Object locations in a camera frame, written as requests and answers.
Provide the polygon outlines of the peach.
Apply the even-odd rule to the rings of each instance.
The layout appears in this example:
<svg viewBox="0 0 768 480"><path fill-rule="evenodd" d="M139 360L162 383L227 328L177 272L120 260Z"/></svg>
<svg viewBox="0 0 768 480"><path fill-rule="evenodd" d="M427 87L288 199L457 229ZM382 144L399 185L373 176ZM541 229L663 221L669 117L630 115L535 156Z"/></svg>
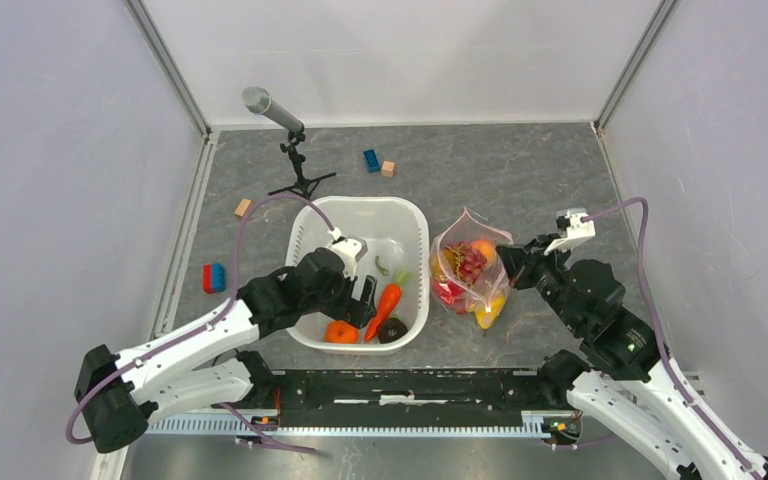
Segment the peach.
<svg viewBox="0 0 768 480"><path fill-rule="evenodd" d="M471 247L482 254L488 265L492 265L496 262L496 245L493 242L486 239L476 239L471 242Z"/></svg>

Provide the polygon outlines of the orange carrot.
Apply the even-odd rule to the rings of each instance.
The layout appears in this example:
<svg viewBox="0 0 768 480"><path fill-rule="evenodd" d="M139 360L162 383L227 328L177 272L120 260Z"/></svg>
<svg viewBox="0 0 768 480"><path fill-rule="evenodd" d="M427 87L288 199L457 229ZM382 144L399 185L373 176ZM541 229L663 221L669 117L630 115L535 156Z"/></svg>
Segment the orange carrot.
<svg viewBox="0 0 768 480"><path fill-rule="evenodd" d="M393 279L384 287L378 301L376 314L367 325L364 341L371 342L378 334L381 324L398 306L402 298L402 287L409 282L411 274L406 270L396 270Z"/></svg>

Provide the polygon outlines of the orange tangerine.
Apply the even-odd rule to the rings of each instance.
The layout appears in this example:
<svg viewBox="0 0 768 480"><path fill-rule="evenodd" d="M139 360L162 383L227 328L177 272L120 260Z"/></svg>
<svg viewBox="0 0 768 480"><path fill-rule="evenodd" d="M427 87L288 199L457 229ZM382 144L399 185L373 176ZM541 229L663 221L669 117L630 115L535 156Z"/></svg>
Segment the orange tangerine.
<svg viewBox="0 0 768 480"><path fill-rule="evenodd" d="M359 341L359 330L345 321L329 322L324 335L324 341L335 344L356 344Z"/></svg>

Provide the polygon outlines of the purple grapes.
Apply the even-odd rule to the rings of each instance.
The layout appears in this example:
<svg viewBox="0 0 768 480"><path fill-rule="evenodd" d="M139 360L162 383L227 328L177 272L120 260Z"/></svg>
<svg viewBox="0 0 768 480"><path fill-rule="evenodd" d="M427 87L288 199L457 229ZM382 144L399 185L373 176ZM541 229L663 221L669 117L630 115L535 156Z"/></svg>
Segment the purple grapes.
<svg viewBox="0 0 768 480"><path fill-rule="evenodd" d="M454 254L456 255L454 273L465 284L474 284L488 266L485 258L470 244L463 242L454 246Z"/></svg>

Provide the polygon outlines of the clear zip top bag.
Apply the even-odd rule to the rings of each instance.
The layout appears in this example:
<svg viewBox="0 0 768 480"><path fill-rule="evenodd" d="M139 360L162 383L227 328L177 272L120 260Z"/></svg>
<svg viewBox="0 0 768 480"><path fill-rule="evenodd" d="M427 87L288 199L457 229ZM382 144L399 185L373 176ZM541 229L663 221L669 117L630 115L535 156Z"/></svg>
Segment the clear zip top bag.
<svg viewBox="0 0 768 480"><path fill-rule="evenodd" d="M508 231L488 225L484 217L465 207L431 242L432 295L448 311L473 316L477 327L488 332L510 292L496 248L512 244Z"/></svg>

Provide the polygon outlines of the yellow pear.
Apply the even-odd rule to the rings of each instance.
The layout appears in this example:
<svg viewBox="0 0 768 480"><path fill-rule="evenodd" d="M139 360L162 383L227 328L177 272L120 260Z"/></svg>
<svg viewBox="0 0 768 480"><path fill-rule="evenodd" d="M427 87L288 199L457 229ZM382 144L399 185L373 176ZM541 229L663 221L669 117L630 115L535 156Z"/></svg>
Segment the yellow pear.
<svg viewBox="0 0 768 480"><path fill-rule="evenodd" d="M478 302L473 310L478 327L489 330L500 316L506 302L507 298L504 295L496 295L488 303Z"/></svg>

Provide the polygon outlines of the brown kiwi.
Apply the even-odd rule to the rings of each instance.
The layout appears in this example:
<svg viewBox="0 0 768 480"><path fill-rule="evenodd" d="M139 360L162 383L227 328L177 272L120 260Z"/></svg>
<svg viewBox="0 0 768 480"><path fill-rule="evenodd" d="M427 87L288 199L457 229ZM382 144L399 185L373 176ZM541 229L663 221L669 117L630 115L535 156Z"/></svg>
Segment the brown kiwi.
<svg viewBox="0 0 768 480"><path fill-rule="evenodd" d="M431 276L437 282L447 281L449 275L453 272L456 255L448 250L438 250L431 254Z"/></svg>

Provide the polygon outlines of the red bell pepper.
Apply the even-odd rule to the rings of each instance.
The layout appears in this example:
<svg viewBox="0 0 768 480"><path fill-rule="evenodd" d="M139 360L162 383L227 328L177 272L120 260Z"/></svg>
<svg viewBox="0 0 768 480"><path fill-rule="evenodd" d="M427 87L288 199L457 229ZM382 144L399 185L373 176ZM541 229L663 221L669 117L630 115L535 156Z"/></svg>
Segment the red bell pepper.
<svg viewBox="0 0 768 480"><path fill-rule="evenodd" d="M451 281L433 282L432 293L441 302L444 308L457 315L466 314L467 298L465 290Z"/></svg>

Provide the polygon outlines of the white plastic basket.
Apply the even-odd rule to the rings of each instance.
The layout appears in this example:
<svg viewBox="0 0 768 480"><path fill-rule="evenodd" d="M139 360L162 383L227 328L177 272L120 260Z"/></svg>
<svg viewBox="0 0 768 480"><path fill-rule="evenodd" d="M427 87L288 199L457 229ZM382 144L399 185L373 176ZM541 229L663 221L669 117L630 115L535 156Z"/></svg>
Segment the white plastic basket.
<svg viewBox="0 0 768 480"><path fill-rule="evenodd" d="M396 270L406 270L410 280L402 287L402 298L391 313L404 322L409 331L399 340L381 344L376 338L364 341L365 331L359 331L356 344L335 344L324 341L330 318L322 313L302 317L288 334L299 344L322 352L347 355L389 355L411 343L427 323L430 309L429 228L423 212L412 202L399 197L328 196L314 204L334 226L346 236L366 241L368 252L357 268L359 281L353 296L359 298L366 275L377 278L375 303ZM375 257L389 269L383 276L375 266Z"/></svg>

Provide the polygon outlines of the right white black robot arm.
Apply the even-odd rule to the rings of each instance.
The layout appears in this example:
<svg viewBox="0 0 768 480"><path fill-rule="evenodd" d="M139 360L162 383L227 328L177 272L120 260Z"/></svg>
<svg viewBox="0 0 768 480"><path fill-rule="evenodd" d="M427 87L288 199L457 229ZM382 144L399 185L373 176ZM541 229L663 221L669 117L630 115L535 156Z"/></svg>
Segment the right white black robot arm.
<svg viewBox="0 0 768 480"><path fill-rule="evenodd" d="M612 267L569 264L561 240L541 235L496 249L511 286L535 289L580 342L578 354L562 350L540 368L540 400L594 417L667 479L768 479L768 456L722 422L657 332L624 307Z"/></svg>

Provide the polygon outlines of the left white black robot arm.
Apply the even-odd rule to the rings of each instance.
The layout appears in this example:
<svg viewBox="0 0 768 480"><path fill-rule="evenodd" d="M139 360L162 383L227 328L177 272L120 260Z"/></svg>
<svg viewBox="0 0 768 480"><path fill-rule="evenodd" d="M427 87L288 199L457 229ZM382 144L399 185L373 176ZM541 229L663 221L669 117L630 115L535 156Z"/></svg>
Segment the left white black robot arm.
<svg viewBox="0 0 768 480"><path fill-rule="evenodd" d="M156 340L118 353L105 344L92 348L76 381L68 442L91 443L103 454L133 443L169 404L162 387L234 347L294 327L305 315L369 321L375 279L367 277L361 297L352 296L366 251L363 240L341 237L294 266L249 280L215 310Z"/></svg>

